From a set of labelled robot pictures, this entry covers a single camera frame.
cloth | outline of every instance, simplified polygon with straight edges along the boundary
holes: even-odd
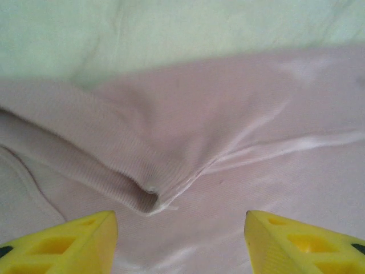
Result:
[[[108,209],[113,273],[250,273],[249,209],[365,238],[364,89],[364,45],[3,79],[0,241]]]
[[[91,87],[242,52],[365,41],[365,0],[1,0],[0,76]]]

white bedsheet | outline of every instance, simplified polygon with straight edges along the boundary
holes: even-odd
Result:
[[[365,0],[2,0],[0,75],[92,86],[176,62],[365,39]]]

yellow plastic part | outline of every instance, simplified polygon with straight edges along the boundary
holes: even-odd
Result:
[[[245,238],[255,274],[364,274],[365,241],[262,211]]]
[[[117,242],[103,211],[0,245],[0,274],[107,274]]]

ribbed fabric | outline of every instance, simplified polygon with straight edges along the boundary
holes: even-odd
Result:
[[[115,210],[113,274],[249,273],[249,209],[365,237],[364,77],[360,45],[2,80],[2,235]]]

plastic cutout hole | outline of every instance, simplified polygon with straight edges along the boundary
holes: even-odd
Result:
[[[286,223],[284,221],[280,221],[274,218],[270,218],[269,219],[269,223],[270,224],[275,224],[275,225],[285,225]]]
[[[30,255],[63,254],[75,241],[74,237],[48,238],[31,249]]]
[[[14,248],[7,245],[5,247],[0,247],[0,259],[4,257],[6,254],[8,254],[10,251],[12,251]]]
[[[316,263],[323,274],[364,274],[365,269],[355,263]]]
[[[25,264],[11,267],[5,274],[46,274],[51,268],[49,264]]]
[[[362,254],[365,255],[365,245],[362,244],[352,244],[354,248],[356,248],[358,251],[360,251]]]
[[[311,235],[289,235],[288,239],[304,253],[336,252],[325,239]]]

